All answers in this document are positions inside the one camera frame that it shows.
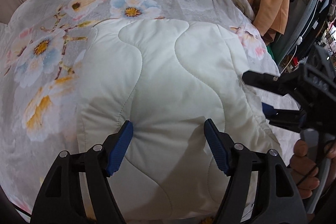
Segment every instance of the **floral comforter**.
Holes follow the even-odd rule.
[[[61,150],[78,153],[77,80],[90,28],[108,18],[174,18],[220,24],[236,33],[252,70],[278,74],[247,0],[28,0],[0,24],[0,184],[31,213]],[[258,91],[295,109],[291,98]],[[297,137],[276,130],[285,161]]]

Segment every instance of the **flower print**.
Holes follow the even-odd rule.
[[[9,67],[22,55],[28,44],[31,42],[33,27],[25,28],[13,41],[10,50],[6,54],[5,67]]]
[[[28,103],[21,124],[31,141],[42,142],[49,135],[73,128],[70,124],[74,122],[76,112],[75,90],[84,52],[77,57],[70,74],[40,87]]]
[[[212,224],[214,218],[213,217],[206,217],[205,219],[201,220],[199,224]]]
[[[78,23],[76,25],[64,24],[64,25],[61,25],[59,28],[64,29],[65,32],[69,32],[70,30],[75,29],[75,28],[92,27],[93,25],[95,25],[99,22],[100,22],[100,20],[86,20],[86,21],[83,21],[82,23]]]
[[[154,0],[111,0],[112,18],[163,18],[161,6]]]
[[[80,20],[104,1],[105,0],[71,0],[67,6],[63,7],[63,10],[74,20]]]
[[[256,29],[248,28],[247,26],[231,27],[233,31],[243,45],[246,54],[252,58],[262,60],[267,52],[265,43],[260,37],[260,34]]]
[[[25,88],[44,73],[52,73],[62,59],[65,31],[56,29],[46,37],[29,44],[18,59],[14,81]]]
[[[14,195],[8,195],[8,199],[13,202],[16,206],[18,206],[20,209],[24,210],[25,212],[31,214],[32,208],[24,201],[20,200]]]

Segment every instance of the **metal screw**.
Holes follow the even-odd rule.
[[[278,151],[276,151],[275,149],[271,149],[269,151],[269,153],[272,155],[272,156],[277,156],[278,155]]]
[[[101,144],[96,144],[94,147],[93,147],[94,151],[100,151],[103,149],[103,146]]]
[[[244,145],[242,145],[241,143],[236,143],[235,146],[234,146],[234,148],[236,150],[243,150],[244,149]]]
[[[66,156],[68,155],[68,151],[61,151],[60,153],[59,153],[59,156],[61,157],[61,158],[65,158]]]

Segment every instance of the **finger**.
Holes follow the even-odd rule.
[[[301,175],[306,175],[314,166],[315,163],[308,157],[298,157],[293,155],[290,163],[290,167]],[[319,172],[319,168],[316,167],[315,170],[309,175],[310,177],[315,177]]]
[[[332,145],[332,148],[330,149],[329,153],[327,154],[327,158],[334,159],[334,158],[336,158],[336,142],[326,145],[325,146],[325,152],[328,151],[328,149],[330,148],[331,145]]]
[[[295,170],[291,172],[295,184],[297,184],[302,178],[303,175],[299,174]],[[317,177],[308,177],[298,185],[298,188],[303,190],[314,190],[320,185],[320,181]]]
[[[300,188],[298,190],[299,190],[300,197],[302,199],[310,198],[311,195],[313,194],[313,192],[311,190],[303,190],[303,189],[300,189]]]
[[[298,140],[294,145],[294,154],[299,157],[304,157],[307,155],[308,146],[307,143],[303,140]]]
[[[327,145],[325,149],[328,150],[331,145],[332,144]],[[327,158],[331,159],[331,165],[330,165],[330,170],[329,170],[329,174],[327,177],[327,181],[325,182],[324,190],[328,189],[336,179],[336,149],[335,149],[335,146],[336,144],[333,144],[332,148],[334,150],[330,150],[330,152],[327,155]]]

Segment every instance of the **yellow flower center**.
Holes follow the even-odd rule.
[[[77,10],[80,6],[81,6],[80,2],[76,2],[71,7],[72,9]]]
[[[129,7],[125,9],[125,15],[128,17],[137,17],[138,15],[141,15],[141,12],[135,7]]]
[[[43,40],[40,44],[38,44],[34,48],[34,54],[35,55],[40,55],[41,53],[45,52],[45,50],[47,49],[48,45],[49,45],[49,40]]]

